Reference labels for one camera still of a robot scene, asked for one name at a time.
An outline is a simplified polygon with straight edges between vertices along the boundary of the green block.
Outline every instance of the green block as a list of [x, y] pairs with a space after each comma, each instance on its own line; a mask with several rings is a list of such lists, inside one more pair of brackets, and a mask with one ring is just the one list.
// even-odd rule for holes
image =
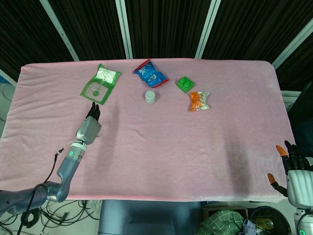
[[191, 81], [188, 77], [184, 76], [182, 77], [176, 84], [179, 89], [181, 89], [183, 92], [187, 93], [193, 86], [195, 85], [193, 81]]

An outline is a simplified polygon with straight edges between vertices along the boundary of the robotic arm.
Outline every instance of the robotic arm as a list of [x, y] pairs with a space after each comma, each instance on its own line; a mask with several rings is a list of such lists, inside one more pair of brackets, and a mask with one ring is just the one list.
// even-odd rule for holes
[[287, 188], [279, 186], [272, 174], [268, 174], [268, 180], [297, 208], [294, 214], [297, 234], [313, 235], [313, 166], [301, 155], [296, 145], [288, 141], [285, 141], [285, 145], [289, 154], [278, 145], [276, 149], [282, 157]]
[[[44, 183], [34, 188], [21, 191], [0, 190], [0, 217], [6, 211], [10, 214], [18, 214], [26, 211], [31, 200], [30, 209], [41, 206], [46, 200], [62, 202], [66, 199], [70, 182], [84, 156], [86, 146], [93, 143], [101, 129], [101, 125], [98, 122], [99, 117], [99, 106], [95, 105], [93, 102], [86, 119], [76, 132], [77, 141], [72, 143], [57, 171], [57, 174], [61, 178], [61, 183], [46, 180]], [[55, 161], [63, 150], [64, 148], [60, 149], [59, 152], [55, 154]]]

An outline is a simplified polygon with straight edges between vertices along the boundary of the black curtain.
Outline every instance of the black curtain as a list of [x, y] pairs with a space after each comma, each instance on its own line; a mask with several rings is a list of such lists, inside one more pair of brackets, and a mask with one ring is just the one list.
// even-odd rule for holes
[[276, 70], [280, 88], [302, 91], [313, 79], [313, 35], [311, 34]]
[[312, 18], [311, 0], [222, 0], [202, 58], [272, 63]]
[[209, 0], [126, 0], [134, 58], [195, 57]]
[[125, 59], [115, 0], [49, 0], [80, 60]]
[[0, 69], [18, 80], [29, 63], [72, 57], [38, 0], [0, 0]]

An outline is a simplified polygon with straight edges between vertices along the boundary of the snack package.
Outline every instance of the snack package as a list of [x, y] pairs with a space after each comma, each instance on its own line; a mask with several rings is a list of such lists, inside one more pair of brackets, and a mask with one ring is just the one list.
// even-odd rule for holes
[[106, 69], [100, 64], [97, 74], [85, 85], [80, 95], [98, 104], [104, 104], [111, 94], [117, 77], [120, 74], [120, 72]]
[[190, 99], [191, 99], [191, 107], [190, 111], [198, 111], [198, 110], [205, 110], [209, 109], [209, 106], [206, 104], [206, 98], [210, 92], [191, 92]]
[[168, 78], [164, 76], [164, 74], [155, 69], [150, 59], [146, 60], [137, 69], [135, 69], [134, 73], [137, 73], [141, 80], [152, 88], [161, 86], [163, 83], [168, 81]]

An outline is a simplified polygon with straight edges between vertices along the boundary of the orange fingertip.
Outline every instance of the orange fingertip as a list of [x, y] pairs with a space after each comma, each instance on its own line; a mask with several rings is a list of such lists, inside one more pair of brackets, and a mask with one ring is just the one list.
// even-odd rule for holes
[[276, 149], [279, 152], [280, 156], [288, 156], [288, 153], [279, 145], [276, 145]]
[[271, 173], [268, 174], [268, 181], [270, 184], [276, 183], [276, 180]]

